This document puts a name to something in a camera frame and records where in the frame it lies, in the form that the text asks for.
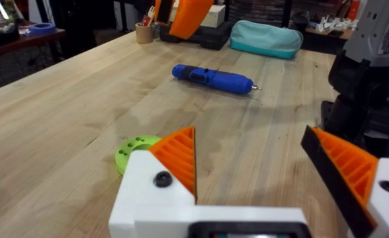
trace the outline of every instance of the butcher block tabletop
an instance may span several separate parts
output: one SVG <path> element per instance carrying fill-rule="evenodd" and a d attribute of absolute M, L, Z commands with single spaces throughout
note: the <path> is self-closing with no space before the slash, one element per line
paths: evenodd
<path fill-rule="evenodd" d="M 0 88 L 0 237 L 109 237 L 122 176 L 114 153 L 138 135 L 196 128 L 198 204 L 301 207 L 316 238 L 345 222 L 300 146 L 333 100 L 334 56 L 294 60 L 134 33 Z M 233 95 L 176 80 L 178 64 L 242 74 Z"/>

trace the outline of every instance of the blue electric screwdriver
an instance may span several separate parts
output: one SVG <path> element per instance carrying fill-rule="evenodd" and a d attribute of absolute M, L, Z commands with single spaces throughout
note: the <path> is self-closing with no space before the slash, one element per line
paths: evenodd
<path fill-rule="evenodd" d="M 230 93 L 246 94 L 252 91 L 252 89 L 262 90 L 257 85 L 254 85 L 252 80 L 243 75 L 201 67 L 179 64 L 173 68 L 173 76 Z"/>

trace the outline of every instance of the white sticker label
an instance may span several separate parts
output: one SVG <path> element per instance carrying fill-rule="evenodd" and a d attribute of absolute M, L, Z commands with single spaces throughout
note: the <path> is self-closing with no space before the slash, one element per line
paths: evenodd
<path fill-rule="evenodd" d="M 389 53 L 389 23 L 387 24 L 386 32 L 381 39 L 380 47 L 378 49 L 378 54 L 388 54 Z"/>

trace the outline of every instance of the cardboard box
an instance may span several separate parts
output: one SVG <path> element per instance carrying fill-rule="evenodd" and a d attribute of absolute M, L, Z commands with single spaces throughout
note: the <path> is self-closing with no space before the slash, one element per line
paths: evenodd
<path fill-rule="evenodd" d="M 177 8 L 179 7 L 179 3 L 174 2 L 173 11 L 171 12 L 171 16 L 169 17 L 169 21 L 173 22 L 175 13 L 177 12 Z M 213 5 L 209 9 L 209 13 L 206 15 L 205 19 L 203 19 L 201 26 L 208 26 L 217 28 L 223 23 L 224 17 L 226 16 L 226 6 Z"/>

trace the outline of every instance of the orange object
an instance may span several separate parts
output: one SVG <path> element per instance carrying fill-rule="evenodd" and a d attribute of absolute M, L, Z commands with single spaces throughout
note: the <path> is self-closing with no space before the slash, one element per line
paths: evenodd
<path fill-rule="evenodd" d="M 359 4 L 361 0 L 353 0 L 351 3 L 351 8 L 349 9 L 349 13 L 347 14 L 347 18 L 351 20 L 356 19 L 356 15 L 358 14 Z"/>
<path fill-rule="evenodd" d="M 317 128 L 311 128 L 363 209 L 367 209 L 378 159 L 343 139 Z"/>
<path fill-rule="evenodd" d="M 196 196 L 195 127 L 174 132 L 148 150 Z"/>
<path fill-rule="evenodd" d="M 190 38 L 208 14 L 213 3 L 214 0 L 180 0 L 169 33 L 185 40 Z M 167 19 L 169 18 L 172 8 L 173 4 L 169 6 L 167 0 L 157 0 L 155 9 L 159 10 L 155 11 L 156 21 L 161 24 L 168 24 L 168 20 L 165 22 L 164 19 L 165 16 L 167 16 Z"/>
<path fill-rule="evenodd" d="M 174 7 L 174 0 L 155 1 L 155 22 L 168 25 L 169 16 Z"/>

